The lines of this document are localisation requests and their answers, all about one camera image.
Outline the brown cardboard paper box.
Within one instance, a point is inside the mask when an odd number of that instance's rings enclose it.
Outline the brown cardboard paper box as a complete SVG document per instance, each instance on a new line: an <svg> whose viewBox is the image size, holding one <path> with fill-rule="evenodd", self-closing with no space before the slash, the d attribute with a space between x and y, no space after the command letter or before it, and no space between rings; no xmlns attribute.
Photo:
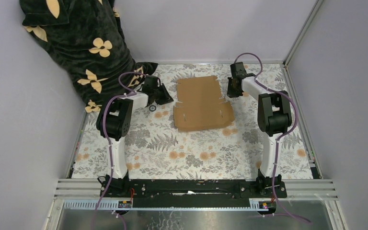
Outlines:
<svg viewBox="0 0 368 230"><path fill-rule="evenodd" d="M225 128L235 119L230 101L222 96L217 76L178 79L174 126L180 132Z"/></svg>

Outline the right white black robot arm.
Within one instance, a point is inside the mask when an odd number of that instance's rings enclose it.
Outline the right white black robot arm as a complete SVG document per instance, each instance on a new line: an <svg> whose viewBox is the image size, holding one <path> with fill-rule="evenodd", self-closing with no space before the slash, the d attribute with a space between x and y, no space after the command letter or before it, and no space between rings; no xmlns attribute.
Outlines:
<svg viewBox="0 0 368 230"><path fill-rule="evenodd" d="M230 98L236 98L245 92L258 102L257 124L263 133L264 141L263 159L258 177L277 177L280 174L275 169L280 158L278 138L287 133L292 124L288 93L272 90L260 83L255 74L247 73L242 62L231 64L230 71L227 95Z"/></svg>

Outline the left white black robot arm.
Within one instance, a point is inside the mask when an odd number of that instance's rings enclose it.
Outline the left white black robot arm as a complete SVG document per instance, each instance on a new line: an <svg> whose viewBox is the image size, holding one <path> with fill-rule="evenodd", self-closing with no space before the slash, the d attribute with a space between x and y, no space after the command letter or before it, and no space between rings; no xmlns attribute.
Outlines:
<svg viewBox="0 0 368 230"><path fill-rule="evenodd" d="M110 97L98 115L96 128L107 139L109 145L109 175L115 178L111 191L118 197L129 192L129 183L123 178L127 175L125 157L125 136L128 134L132 113L141 108L154 112L157 105L173 102L160 78L147 75L138 90L128 89L122 95Z"/></svg>

